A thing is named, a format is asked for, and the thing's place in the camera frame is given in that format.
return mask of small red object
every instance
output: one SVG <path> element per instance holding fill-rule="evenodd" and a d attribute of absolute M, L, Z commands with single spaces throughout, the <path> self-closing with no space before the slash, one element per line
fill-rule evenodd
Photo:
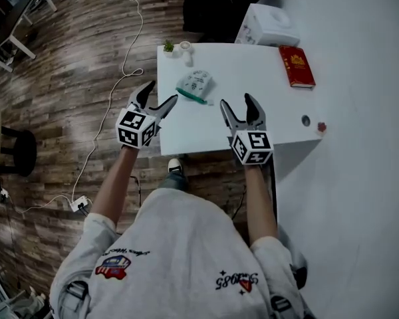
<path fill-rule="evenodd" d="M 318 131 L 319 132 L 325 132 L 326 129 L 327 129 L 327 125 L 324 122 L 318 123 Z"/>

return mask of power adapter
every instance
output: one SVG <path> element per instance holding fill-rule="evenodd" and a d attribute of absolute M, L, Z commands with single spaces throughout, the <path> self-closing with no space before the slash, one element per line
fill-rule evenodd
<path fill-rule="evenodd" d="M 79 197 L 70 204 L 71 209 L 74 213 L 78 211 L 80 208 L 85 207 L 86 205 L 88 205 L 88 203 L 87 203 L 87 198 L 85 196 Z"/>

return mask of red book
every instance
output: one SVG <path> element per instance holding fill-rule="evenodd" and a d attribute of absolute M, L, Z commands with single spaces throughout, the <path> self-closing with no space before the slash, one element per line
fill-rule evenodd
<path fill-rule="evenodd" d="M 281 53 L 284 61 L 291 86 L 312 88 L 316 85 L 303 49 L 292 46 L 280 46 L 279 53 Z"/>

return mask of jeans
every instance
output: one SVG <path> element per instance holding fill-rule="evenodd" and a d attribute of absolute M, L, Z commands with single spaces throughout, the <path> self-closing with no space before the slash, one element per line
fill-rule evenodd
<path fill-rule="evenodd" d="M 188 188 L 188 179 L 180 171 L 171 171 L 158 188 L 170 188 L 186 191 Z"/>

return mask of black chair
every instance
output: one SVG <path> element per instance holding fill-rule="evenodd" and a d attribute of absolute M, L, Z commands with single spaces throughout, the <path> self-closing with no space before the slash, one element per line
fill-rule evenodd
<path fill-rule="evenodd" d="M 185 0 L 184 31 L 204 33 L 199 42 L 234 43 L 250 3 L 258 0 Z"/>

